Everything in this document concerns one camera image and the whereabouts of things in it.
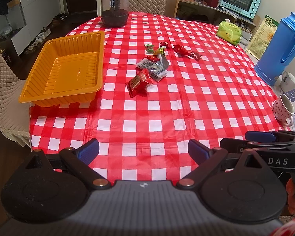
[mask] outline candy wrapper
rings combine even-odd
[[[150,61],[147,58],[144,58],[139,63],[137,63],[137,67],[140,69],[148,69],[148,71],[151,74],[151,77],[159,82],[161,79],[163,79],[167,75],[167,68],[169,66],[169,63],[164,55],[159,55],[159,61],[156,63]]]
[[[154,51],[153,55],[157,56],[159,54],[164,55],[164,50],[166,49],[166,46],[161,46],[157,50]]]
[[[146,56],[145,58],[147,58],[149,61],[152,61],[154,63],[160,61],[160,58],[157,58],[155,56]]]
[[[201,56],[198,52],[195,51],[187,51],[186,48],[182,47],[180,44],[175,44],[174,45],[174,51],[176,51],[177,53],[181,54],[181,55],[185,55],[185,56],[190,56],[192,58],[194,58],[195,60],[199,61]]]
[[[138,92],[142,91],[149,84],[152,84],[150,73],[147,69],[143,69],[127,83],[130,97],[136,96]]]
[[[169,48],[171,48],[171,46],[169,45],[169,43],[168,43],[168,42],[161,42],[161,46],[165,46],[165,47],[166,47],[166,49],[169,49]]]
[[[145,46],[145,50],[147,51],[147,53],[153,53],[154,52],[154,45],[152,44],[147,44]]]

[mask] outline pink patterned mug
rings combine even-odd
[[[275,118],[280,121],[283,126],[290,127],[293,125],[294,107],[290,99],[285,94],[281,94],[273,103],[272,111]],[[288,118],[291,120],[290,123],[287,123],[286,121]]]

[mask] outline wrapped candy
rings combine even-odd
[[[154,63],[160,61],[160,58],[157,58],[155,56],[146,56],[145,58],[147,58],[149,61],[152,61]]]
[[[174,45],[174,51],[176,51],[177,53],[179,53],[181,55],[190,56],[197,61],[199,61],[201,58],[201,56],[198,52],[195,52],[195,51],[189,52],[186,48],[182,47],[180,44]]]
[[[127,83],[130,97],[136,96],[149,84],[152,84],[152,79],[149,71],[145,68]]]
[[[152,44],[147,44],[145,46],[145,50],[147,51],[147,53],[153,53],[154,52],[154,45]]]
[[[164,55],[164,50],[166,49],[166,46],[161,46],[157,50],[154,51],[153,55],[157,56],[159,54]]]
[[[165,46],[167,49],[171,47],[168,42],[161,42],[161,46]]]

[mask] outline glass jar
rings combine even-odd
[[[101,0],[101,19],[107,27],[126,25],[129,15],[128,0]]]

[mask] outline red and white checkered tablecloth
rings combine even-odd
[[[103,88],[91,103],[31,107],[34,149],[52,154],[96,138],[100,151],[90,167],[108,180],[176,181],[197,166],[187,152],[191,138],[213,148],[248,130],[282,129],[271,110],[275,94],[242,48],[215,35],[217,27],[134,12],[124,27],[106,29],[98,17],[69,34],[96,31],[106,33]],[[202,59],[167,50],[167,76],[130,98],[125,84],[138,73],[145,45],[162,41]]]

